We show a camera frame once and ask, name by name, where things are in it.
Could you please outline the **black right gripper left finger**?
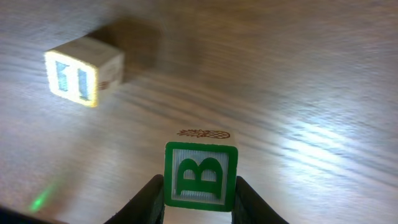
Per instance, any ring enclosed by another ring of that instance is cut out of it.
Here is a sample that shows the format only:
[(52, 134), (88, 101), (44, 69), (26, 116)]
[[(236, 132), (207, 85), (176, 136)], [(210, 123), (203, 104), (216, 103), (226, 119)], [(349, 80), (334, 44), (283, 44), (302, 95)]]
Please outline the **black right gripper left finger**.
[(163, 224), (164, 176), (157, 174), (104, 224)]

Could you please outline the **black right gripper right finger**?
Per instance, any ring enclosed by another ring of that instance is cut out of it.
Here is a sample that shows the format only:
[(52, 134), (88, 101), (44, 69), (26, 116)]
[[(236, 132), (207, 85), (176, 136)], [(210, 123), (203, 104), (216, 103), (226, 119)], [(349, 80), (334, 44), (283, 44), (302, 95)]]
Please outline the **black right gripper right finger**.
[(232, 224), (289, 224), (241, 177), (236, 178)]

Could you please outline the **green B wooden block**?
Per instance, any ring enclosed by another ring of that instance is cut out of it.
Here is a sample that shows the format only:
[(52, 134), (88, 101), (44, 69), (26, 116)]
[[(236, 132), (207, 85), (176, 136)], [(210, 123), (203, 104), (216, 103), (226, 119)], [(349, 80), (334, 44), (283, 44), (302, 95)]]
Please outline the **green B wooden block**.
[(165, 204), (195, 210), (232, 211), (237, 165), (238, 147), (231, 131), (177, 131), (165, 145)]

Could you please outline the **yellow number eleven block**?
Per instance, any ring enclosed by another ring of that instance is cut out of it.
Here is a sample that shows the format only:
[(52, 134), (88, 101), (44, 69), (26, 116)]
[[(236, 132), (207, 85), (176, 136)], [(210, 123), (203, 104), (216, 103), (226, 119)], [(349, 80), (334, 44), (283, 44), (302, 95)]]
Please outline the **yellow number eleven block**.
[(44, 53), (50, 91), (96, 107), (123, 79), (124, 52), (102, 41), (80, 37)]

